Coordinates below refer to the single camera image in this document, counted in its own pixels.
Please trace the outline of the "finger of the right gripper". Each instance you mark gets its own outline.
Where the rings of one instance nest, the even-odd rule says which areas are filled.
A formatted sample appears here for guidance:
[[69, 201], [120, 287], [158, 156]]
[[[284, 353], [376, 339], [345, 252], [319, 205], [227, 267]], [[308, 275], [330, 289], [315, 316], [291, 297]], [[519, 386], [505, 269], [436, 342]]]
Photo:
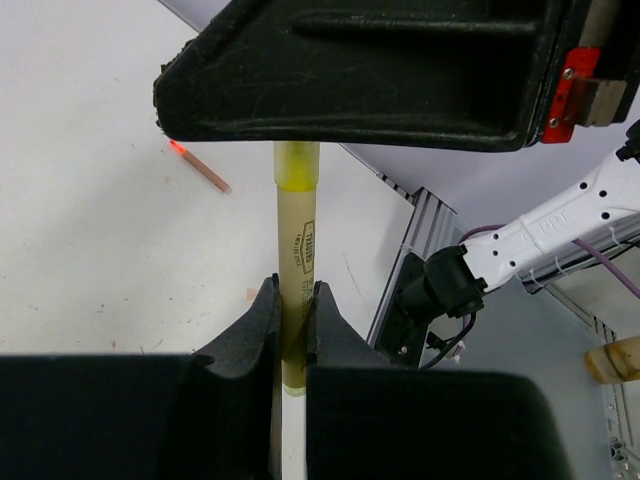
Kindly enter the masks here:
[[562, 1], [233, 1], [161, 69], [184, 142], [479, 152], [529, 140]]

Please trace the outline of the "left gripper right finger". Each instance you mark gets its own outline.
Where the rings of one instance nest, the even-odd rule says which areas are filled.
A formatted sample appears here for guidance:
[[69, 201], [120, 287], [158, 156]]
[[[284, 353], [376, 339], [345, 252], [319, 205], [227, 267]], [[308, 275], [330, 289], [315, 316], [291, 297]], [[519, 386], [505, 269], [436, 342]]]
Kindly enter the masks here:
[[511, 374], [395, 367], [318, 282], [309, 320], [311, 479], [568, 479], [550, 406]]

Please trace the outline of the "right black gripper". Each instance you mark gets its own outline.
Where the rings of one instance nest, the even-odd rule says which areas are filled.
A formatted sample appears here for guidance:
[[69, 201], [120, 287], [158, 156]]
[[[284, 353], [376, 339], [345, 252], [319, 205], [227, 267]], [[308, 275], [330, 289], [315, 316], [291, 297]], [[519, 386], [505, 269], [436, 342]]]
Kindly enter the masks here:
[[540, 141], [623, 123], [639, 89], [639, 3], [570, 1], [552, 56]]

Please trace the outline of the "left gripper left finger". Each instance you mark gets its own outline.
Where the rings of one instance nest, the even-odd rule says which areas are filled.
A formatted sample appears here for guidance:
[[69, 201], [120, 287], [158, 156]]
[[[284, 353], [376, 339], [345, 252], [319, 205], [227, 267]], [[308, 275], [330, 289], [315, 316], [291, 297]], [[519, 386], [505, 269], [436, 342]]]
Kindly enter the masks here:
[[189, 354], [1, 359], [5, 479], [274, 479], [278, 280]]

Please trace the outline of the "yellow highlighter pen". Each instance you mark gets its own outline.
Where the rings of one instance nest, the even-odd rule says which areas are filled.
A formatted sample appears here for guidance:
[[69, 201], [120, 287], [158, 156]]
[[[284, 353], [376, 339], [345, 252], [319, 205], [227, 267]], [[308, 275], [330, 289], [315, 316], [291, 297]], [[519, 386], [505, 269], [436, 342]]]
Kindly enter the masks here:
[[282, 381], [285, 392], [293, 397], [306, 393], [308, 317], [315, 285], [319, 153], [316, 142], [274, 144]]

